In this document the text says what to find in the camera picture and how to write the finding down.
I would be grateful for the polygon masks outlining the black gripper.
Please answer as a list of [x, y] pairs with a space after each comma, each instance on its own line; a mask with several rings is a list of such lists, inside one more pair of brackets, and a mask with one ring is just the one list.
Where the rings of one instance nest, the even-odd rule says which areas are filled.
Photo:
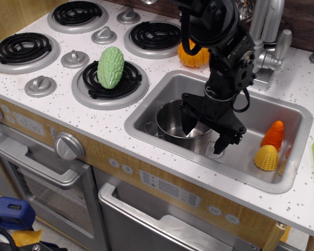
[[198, 96], [183, 93], [182, 130], [188, 135], [198, 122], [206, 125], [219, 134], [214, 144], [214, 154], [221, 154], [229, 144], [239, 144], [246, 133], [246, 127], [236, 117], [236, 112], [244, 112], [246, 108], [234, 109], [238, 93], [223, 98], [208, 87], [204, 88], [204, 95]]

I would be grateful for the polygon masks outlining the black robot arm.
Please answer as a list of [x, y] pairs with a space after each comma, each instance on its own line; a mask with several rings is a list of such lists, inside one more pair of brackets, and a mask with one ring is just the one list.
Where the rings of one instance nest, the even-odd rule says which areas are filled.
[[182, 129], [189, 134], [198, 122], [219, 134], [214, 153], [239, 144], [246, 127], [235, 116], [249, 105], [236, 109], [234, 103], [256, 78], [254, 42], [239, 21], [235, 1], [176, 1], [181, 15], [182, 45], [188, 55], [208, 49], [210, 76], [204, 95], [182, 94]]

